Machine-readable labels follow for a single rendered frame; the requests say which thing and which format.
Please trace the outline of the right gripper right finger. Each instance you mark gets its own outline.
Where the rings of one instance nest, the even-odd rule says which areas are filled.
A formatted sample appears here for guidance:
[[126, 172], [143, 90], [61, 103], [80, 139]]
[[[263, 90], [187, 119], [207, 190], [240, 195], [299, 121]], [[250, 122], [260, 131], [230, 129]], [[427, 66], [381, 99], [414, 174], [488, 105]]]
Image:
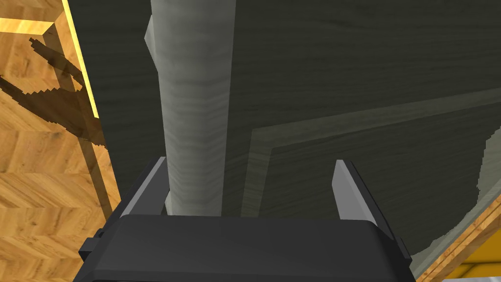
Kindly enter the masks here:
[[336, 160], [332, 177], [332, 190], [341, 220], [365, 220], [375, 224], [385, 235], [394, 240], [404, 259], [411, 259], [402, 238], [395, 235], [354, 164], [348, 160]]

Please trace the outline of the dark grey cupboard door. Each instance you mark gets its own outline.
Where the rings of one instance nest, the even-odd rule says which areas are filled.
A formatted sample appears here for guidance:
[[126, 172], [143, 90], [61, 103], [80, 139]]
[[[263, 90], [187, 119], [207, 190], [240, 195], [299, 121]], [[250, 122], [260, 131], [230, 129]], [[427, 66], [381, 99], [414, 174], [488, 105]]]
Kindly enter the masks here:
[[[151, 0], [67, 0], [124, 197], [166, 156]], [[351, 161], [413, 256], [501, 178], [501, 0], [236, 0], [224, 217], [338, 219]]]

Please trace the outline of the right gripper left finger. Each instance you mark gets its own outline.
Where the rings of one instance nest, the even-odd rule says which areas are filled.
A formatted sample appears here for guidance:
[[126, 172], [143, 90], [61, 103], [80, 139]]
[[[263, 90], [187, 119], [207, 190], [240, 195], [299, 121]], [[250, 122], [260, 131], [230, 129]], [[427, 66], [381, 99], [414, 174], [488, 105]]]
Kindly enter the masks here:
[[131, 214], [160, 215], [169, 190], [167, 160], [164, 156], [154, 158], [121, 199], [111, 221]]

